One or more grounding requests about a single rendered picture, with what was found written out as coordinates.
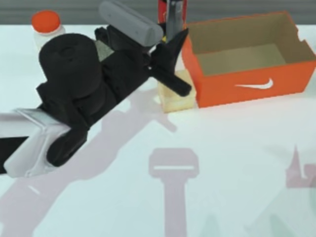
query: orange bottle cap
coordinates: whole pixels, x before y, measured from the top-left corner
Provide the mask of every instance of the orange bottle cap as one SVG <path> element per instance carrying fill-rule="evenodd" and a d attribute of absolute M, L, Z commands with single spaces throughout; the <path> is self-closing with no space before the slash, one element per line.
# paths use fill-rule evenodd
<path fill-rule="evenodd" d="M 32 26 L 39 33 L 50 33 L 60 26 L 59 15 L 50 10 L 39 11 L 32 16 Z"/>

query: open cardboard box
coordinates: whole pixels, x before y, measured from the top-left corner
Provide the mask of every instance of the open cardboard box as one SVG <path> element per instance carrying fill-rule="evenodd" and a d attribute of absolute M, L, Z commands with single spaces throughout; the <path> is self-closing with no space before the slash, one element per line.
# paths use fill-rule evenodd
<path fill-rule="evenodd" d="M 303 92 L 316 56 L 287 12 L 187 24 L 182 57 L 199 107 Z"/>

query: yellow block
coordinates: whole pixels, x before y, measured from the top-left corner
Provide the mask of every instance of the yellow block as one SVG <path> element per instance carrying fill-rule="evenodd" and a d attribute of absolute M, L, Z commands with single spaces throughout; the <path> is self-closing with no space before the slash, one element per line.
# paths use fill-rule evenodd
<path fill-rule="evenodd" d="M 197 91 L 194 87 L 191 75 L 188 70 L 177 71 L 176 76 L 181 78 L 192 86 L 192 90 L 189 95 L 181 97 L 174 91 L 170 90 L 165 85 L 158 82 L 158 94 L 162 106 L 162 110 L 165 113 L 191 109 L 195 105 Z"/>

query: white swoosh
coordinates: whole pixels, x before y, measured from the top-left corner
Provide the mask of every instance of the white swoosh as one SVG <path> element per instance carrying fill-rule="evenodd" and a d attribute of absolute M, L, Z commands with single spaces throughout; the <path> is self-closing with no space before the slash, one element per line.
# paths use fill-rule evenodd
<path fill-rule="evenodd" d="M 255 89 L 269 89 L 273 86 L 273 80 L 271 78 L 269 78 L 268 83 L 266 84 L 257 84 L 257 85 L 236 85 L 236 86 L 240 86 L 240 87 L 248 87 L 248 88 L 255 88 Z"/>

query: red can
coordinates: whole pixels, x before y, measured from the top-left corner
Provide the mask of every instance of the red can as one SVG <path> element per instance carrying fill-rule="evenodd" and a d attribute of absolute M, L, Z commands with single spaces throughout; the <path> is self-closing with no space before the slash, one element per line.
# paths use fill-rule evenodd
<path fill-rule="evenodd" d="M 183 23 L 186 23 L 187 18 L 187 0 L 182 0 L 182 19 Z M 158 0 L 158 23 L 166 22 L 167 15 L 167 0 Z"/>

